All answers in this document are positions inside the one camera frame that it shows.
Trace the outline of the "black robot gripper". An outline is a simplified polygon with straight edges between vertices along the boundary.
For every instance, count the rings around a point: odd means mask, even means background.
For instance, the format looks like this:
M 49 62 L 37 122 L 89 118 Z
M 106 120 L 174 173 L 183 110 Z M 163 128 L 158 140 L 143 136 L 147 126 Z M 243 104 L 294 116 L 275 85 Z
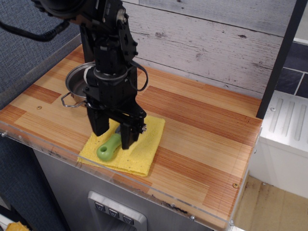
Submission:
M 97 86 L 86 85 L 87 113 L 92 130 L 101 136 L 109 129 L 109 119 L 120 124 L 123 150 L 138 140 L 144 132 L 146 112 L 137 104 L 138 73 L 107 75 L 94 72 Z

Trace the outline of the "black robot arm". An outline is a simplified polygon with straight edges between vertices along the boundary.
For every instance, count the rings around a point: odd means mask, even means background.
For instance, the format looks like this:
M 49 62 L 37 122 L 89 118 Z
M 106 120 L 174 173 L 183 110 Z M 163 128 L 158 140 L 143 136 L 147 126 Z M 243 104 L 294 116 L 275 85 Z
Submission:
M 120 0 L 36 0 L 34 5 L 50 16 L 80 26 L 85 61 L 87 112 L 93 132 L 100 136 L 109 120 L 120 124 L 121 145 L 128 149 L 145 130 L 146 112 L 137 104 L 137 43 Z

